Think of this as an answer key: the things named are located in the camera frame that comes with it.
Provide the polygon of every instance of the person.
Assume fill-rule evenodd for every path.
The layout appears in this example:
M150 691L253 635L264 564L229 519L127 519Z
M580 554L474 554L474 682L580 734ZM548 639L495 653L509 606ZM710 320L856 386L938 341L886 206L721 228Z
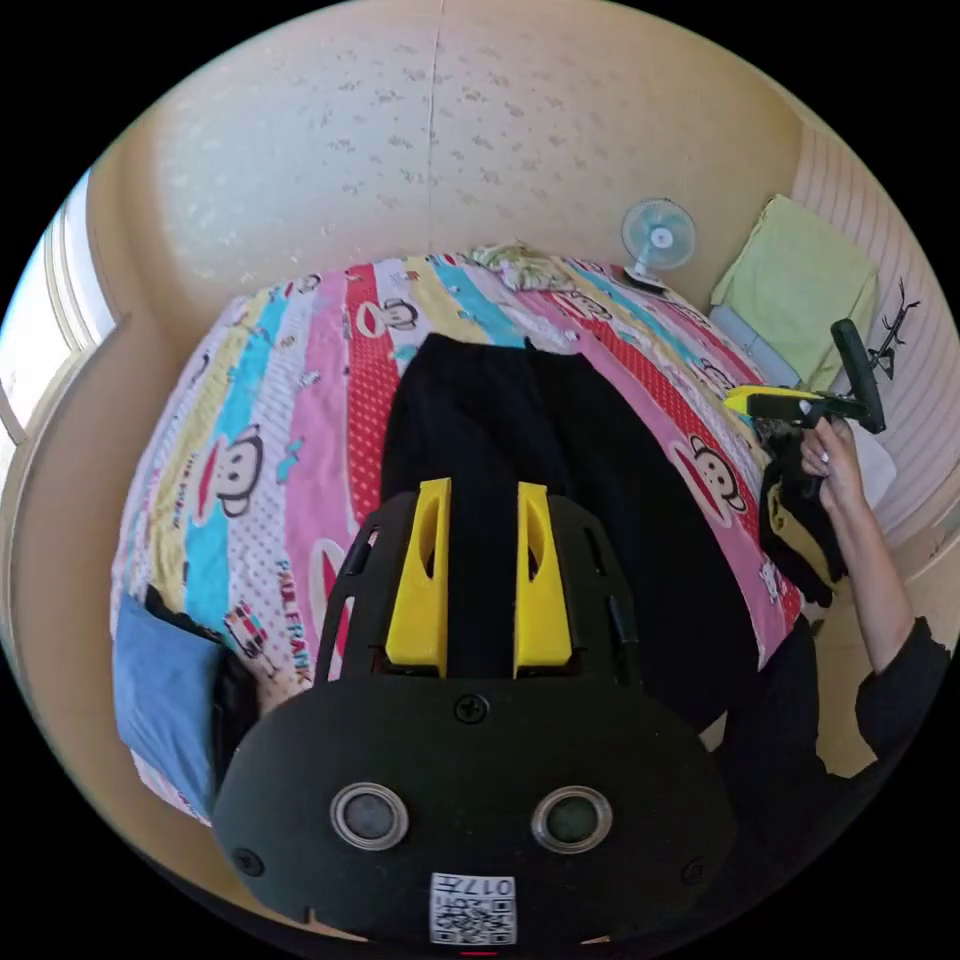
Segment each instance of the person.
M820 502L847 566L871 672L857 692L860 733L876 760L856 776L830 774L817 756L817 661L801 617L731 710L714 756L738 822L737 839L710 888L677 924L646 940L677 946L758 903L856 817L899 761L950 661L915 617L883 532L867 504L853 433L821 418L804 431L802 466L821 477Z

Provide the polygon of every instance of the green towel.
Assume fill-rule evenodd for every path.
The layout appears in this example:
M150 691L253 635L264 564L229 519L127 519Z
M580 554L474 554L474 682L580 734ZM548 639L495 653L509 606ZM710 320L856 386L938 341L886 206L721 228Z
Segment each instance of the green towel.
M866 341L876 301L870 258L780 194L710 298L738 313L812 390L828 389L843 366L830 326L849 317Z

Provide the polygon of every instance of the blue cloth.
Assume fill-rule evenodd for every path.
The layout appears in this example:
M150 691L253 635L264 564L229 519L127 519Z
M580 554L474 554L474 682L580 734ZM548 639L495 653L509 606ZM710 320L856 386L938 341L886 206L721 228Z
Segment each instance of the blue cloth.
M710 320L753 360L768 384L774 387L800 385L800 374L736 310L720 304L710 311Z
M213 698L224 648L120 601L113 699L120 739L201 816L216 799Z

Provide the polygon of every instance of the paul frank text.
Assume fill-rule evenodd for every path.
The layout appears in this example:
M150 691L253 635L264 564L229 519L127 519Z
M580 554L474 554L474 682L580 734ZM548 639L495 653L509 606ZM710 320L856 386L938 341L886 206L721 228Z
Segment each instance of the paul frank text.
M310 682L310 653L304 641L305 629L300 605L297 603L297 588L293 582L290 561L277 561L277 580L280 587L280 602L283 605L283 619L287 628L287 642L293 654L293 669L297 674L297 683Z

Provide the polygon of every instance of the window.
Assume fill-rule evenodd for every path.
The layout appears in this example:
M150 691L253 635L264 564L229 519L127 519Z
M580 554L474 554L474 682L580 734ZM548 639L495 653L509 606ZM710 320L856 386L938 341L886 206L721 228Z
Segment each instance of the window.
M0 513L8 523L17 461L59 389L114 327L87 237L88 179L89 171L44 231L0 326Z
M23 431L71 353L50 303L43 259L41 239L0 327L0 387ZM5 426L9 434L11 425Z

